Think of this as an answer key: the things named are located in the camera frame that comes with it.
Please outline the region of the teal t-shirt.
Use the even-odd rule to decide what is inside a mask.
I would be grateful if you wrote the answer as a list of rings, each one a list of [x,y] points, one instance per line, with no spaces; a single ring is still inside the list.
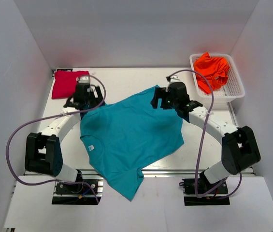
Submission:
[[[80,122],[90,165],[129,201],[144,179],[142,168],[184,144],[183,121],[177,113],[152,108],[155,90],[151,87],[90,111]]]

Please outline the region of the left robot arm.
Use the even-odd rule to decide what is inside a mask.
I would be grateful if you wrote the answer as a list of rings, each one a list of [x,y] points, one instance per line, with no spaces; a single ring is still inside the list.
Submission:
[[[67,187],[72,192],[80,192],[84,187],[84,181],[79,170],[64,164],[61,142],[88,111],[103,104],[104,97],[99,86],[77,84],[75,92],[66,100],[61,114],[42,131],[27,136],[26,171],[49,175],[67,182]]]

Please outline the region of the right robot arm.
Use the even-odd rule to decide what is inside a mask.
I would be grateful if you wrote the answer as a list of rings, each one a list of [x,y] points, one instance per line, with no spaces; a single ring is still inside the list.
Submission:
[[[216,189],[219,181],[236,175],[261,160],[253,130],[237,127],[219,119],[200,102],[193,101],[182,82],[155,89],[151,105],[154,109],[174,109],[186,122],[205,129],[221,144],[221,160],[200,173],[198,183],[207,193]]]

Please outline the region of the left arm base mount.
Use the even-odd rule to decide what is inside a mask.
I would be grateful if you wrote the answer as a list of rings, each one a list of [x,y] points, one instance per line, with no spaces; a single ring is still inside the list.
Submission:
[[[103,191],[103,178],[94,171],[79,171],[77,177],[80,184],[67,185],[56,182],[52,197],[52,205],[98,205]]]

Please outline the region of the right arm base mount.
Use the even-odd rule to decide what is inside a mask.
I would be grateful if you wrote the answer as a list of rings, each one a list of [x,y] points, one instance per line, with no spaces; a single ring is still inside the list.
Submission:
[[[219,184],[220,181],[210,184],[205,178],[204,171],[200,173],[198,177],[198,194],[204,194],[208,190],[212,189]],[[214,206],[214,205],[230,205],[228,195],[228,187],[226,180],[224,180],[221,185],[216,189],[209,192],[206,196],[198,198],[195,195],[195,179],[186,178],[182,179],[179,183],[179,187],[183,189],[184,193],[184,205],[185,206]]]

